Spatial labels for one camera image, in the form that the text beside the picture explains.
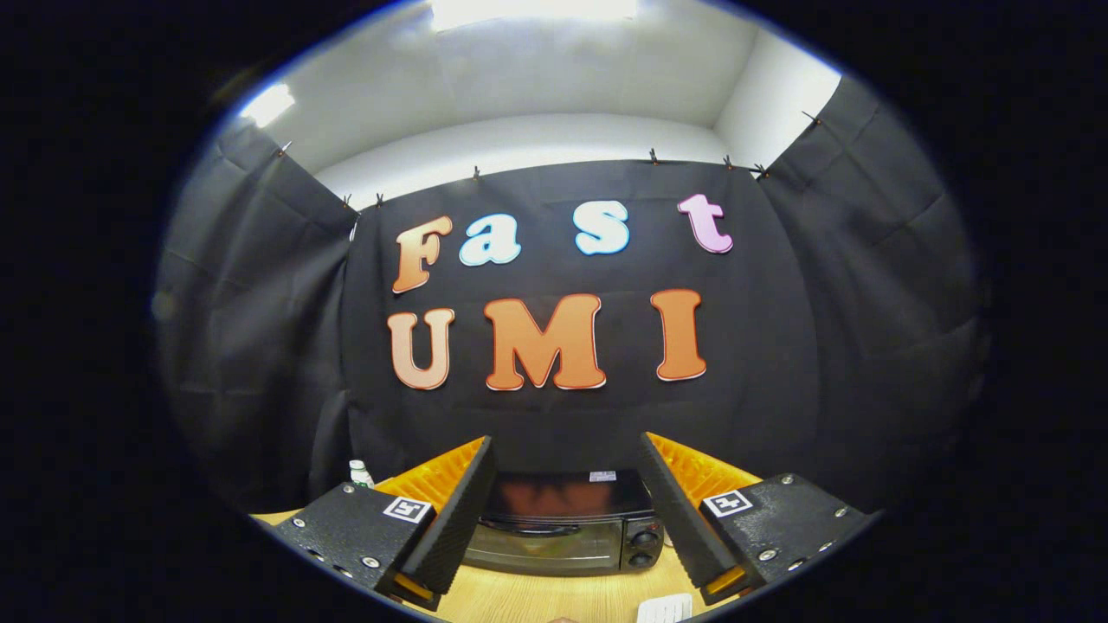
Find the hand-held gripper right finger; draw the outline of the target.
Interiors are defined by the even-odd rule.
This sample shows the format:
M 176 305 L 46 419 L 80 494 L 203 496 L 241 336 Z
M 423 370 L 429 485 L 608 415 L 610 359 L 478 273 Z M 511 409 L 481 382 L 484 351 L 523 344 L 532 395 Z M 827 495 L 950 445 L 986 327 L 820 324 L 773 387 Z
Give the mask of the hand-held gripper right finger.
M 794 472 L 759 478 L 650 431 L 640 437 L 640 474 L 706 606 L 806 575 L 884 515 Z

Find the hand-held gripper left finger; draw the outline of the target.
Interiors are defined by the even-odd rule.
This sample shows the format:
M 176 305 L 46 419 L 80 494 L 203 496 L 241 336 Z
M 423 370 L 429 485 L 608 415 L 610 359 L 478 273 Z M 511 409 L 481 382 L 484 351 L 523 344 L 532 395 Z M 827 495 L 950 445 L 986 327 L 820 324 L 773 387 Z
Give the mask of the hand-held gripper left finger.
M 379 484 L 336 486 L 270 533 L 361 592 L 434 611 L 454 584 L 495 477 L 493 438 L 482 435 Z

